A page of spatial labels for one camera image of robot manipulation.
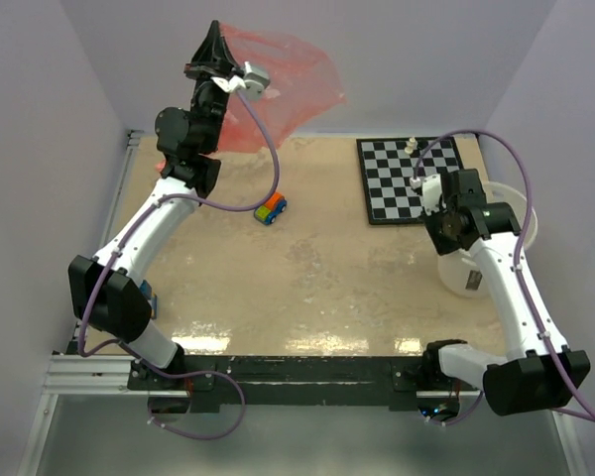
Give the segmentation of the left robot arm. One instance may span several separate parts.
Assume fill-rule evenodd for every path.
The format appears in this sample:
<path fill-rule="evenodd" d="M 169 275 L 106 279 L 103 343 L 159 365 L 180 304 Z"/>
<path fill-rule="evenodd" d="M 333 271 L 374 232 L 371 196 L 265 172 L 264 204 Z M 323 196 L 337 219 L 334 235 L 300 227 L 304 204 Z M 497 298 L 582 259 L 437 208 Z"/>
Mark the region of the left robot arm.
<path fill-rule="evenodd" d="M 76 256 L 68 266 L 75 316 L 152 364 L 150 375 L 164 389 L 184 380 L 182 350 L 153 322 L 140 284 L 172 234 L 215 187 L 221 164 L 211 155 L 229 95 L 214 80 L 229 79 L 240 69 L 220 23 L 212 21 L 183 70 L 195 82 L 189 107 L 168 107 L 155 120 L 157 149 L 166 164 L 153 191 L 115 238 L 93 257 Z"/>

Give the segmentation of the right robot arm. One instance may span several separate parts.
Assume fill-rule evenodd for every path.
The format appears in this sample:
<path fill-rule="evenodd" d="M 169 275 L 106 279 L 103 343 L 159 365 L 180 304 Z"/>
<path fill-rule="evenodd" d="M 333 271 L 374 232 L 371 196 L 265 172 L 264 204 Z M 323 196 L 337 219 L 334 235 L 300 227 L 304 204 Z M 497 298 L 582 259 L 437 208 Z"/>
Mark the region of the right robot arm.
<path fill-rule="evenodd" d="M 482 391 L 491 410 L 509 416 L 566 406 L 591 364 L 558 330 L 539 294 L 512 206 L 487 199 L 474 169 L 414 178 L 421 220 L 436 253 L 469 254 L 497 310 L 506 353 L 479 351 L 463 340 L 431 342 L 421 375 L 436 390 L 458 379 Z"/>

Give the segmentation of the red trash bag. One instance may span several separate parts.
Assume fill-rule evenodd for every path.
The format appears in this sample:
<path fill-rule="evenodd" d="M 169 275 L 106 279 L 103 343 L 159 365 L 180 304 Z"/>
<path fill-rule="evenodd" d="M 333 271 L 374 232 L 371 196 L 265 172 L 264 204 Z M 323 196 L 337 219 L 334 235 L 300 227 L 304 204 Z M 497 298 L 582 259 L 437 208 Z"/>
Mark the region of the red trash bag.
<path fill-rule="evenodd" d="M 309 120 L 346 101 L 336 66 L 317 46 L 293 35 L 246 31 L 226 23 L 221 31 L 240 66 L 249 61 L 270 76 L 271 84 L 260 100 L 245 99 L 275 147 Z M 253 154 L 266 147 L 266 139 L 238 98 L 242 94 L 226 94 L 217 150 Z"/>

